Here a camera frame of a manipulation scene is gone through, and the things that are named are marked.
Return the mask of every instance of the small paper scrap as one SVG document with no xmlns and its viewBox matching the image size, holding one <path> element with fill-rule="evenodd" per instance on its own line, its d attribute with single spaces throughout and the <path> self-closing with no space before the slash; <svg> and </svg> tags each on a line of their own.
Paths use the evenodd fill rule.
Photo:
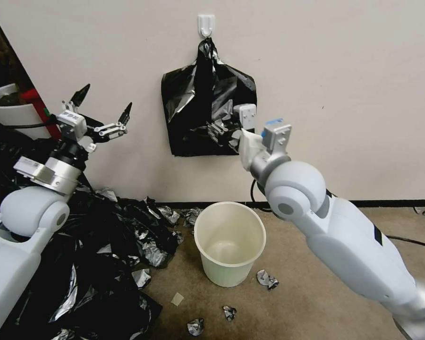
<svg viewBox="0 0 425 340">
<path fill-rule="evenodd" d="M 172 304 L 174 304 L 176 307 L 179 306 L 179 304 L 181 303 L 181 301 L 184 299 L 184 296 L 182 296 L 181 294 L 179 294 L 178 292 L 176 292 L 175 296 L 173 297 L 173 299 L 171 300 Z"/>
</svg>

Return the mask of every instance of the plastic bucket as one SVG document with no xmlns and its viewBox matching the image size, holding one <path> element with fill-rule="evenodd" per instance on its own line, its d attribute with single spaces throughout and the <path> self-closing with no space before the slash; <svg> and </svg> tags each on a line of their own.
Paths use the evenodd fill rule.
<svg viewBox="0 0 425 340">
<path fill-rule="evenodd" d="M 245 205 L 219 202 L 198 215 L 194 239 L 203 270 L 216 285 L 233 287 L 244 281 L 266 245 L 266 230 Z"/>
</svg>

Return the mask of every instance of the soil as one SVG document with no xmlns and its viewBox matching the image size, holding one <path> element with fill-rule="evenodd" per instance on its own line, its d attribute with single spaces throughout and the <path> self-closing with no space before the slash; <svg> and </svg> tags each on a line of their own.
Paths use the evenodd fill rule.
<svg viewBox="0 0 425 340">
<path fill-rule="evenodd" d="M 16 105 L 22 105 L 18 92 L 13 92 L 11 94 L 4 95 L 3 97 L 0 98 L 0 106 L 16 106 Z"/>
</svg>

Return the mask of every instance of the red object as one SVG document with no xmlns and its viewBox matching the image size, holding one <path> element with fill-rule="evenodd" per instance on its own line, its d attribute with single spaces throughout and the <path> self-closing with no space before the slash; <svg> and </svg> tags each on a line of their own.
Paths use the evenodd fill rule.
<svg viewBox="0 0 425 340">
<path fill-rule="evenodd" d="M 44 111 L 46 105 L 44 104 L 43 100 L 39 96 L 38 91 L 35 88 L 22 93 L 21 98 L 25 100 L 28 104 L 33 105 L 34 109 L 38 113 L 38 116 L 39 118 L 41 118 L 41 121 L 43 123 L 45 123 L 47 119 L 49 119 L 49 117 L 47 117 L 46 115 L 46 112 Z M 53 139 L 60 139 L 61 133 L 56 125 L 48 125 L 46 126 L 46 129 L 49 131 Z"/>
</svg>

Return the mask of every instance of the black cable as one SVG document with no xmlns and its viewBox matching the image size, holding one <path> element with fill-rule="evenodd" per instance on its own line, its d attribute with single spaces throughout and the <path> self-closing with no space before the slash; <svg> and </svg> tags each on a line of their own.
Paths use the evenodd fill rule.
<svg viewBox="0 0 425 340">
<path fill-rule="evenodd" d="M 256 203 L 255 197 L 254 197 L 255 183 L 256 183 L 256 179 L 254 179 L 254 181 L 252 182 L 252 185 L 250 186 L 250 198 L 252 199 L 253 203 Z M 265 212 L 265 213 L 272 213 L 272 210 L 270 208 L 258 208 L 258 209 L 260 209 L 262 212 Z"/>
<path fill-rule="evenodd" d="M 410 238 L 402 238 L 399 236 L 392 236 L 392 235 L 387 235 L 387 238 L 391 238 L 391 239 L 396 239 L 398 241 L 404 241 L 404 242 L 409 242 L 409 243 L 414 243 L 420 246 L 424 246 L 425 247 L 425 243 L 420 242 L 420 241 L 416 241 L 416 240 L 412 240 Z"/>
<path fill-rule="evenodd" d="M 44 123 L 39 123 L 39 124 L 27 124 L 27 125 L 3 125 L 1 124 L 1 128 L 2 129 L 22 129 L 22 128 L 42 128 L 42 127 L 46 127 L 49 125 L 55 125 L 57 124 L 57 116 L 55 115 L 50 115 L 49 119 L 47 119 L 46 122 Z"/>
<path fill-rule="evenodd" d="M 49 125 L 55 125 L 56 122 L 45 122 L 39 124 L 28 124 L 28 125 L 3 125 L 5 129 L 23 129 L 23 128 L 42 128 Z"/>
</svg>

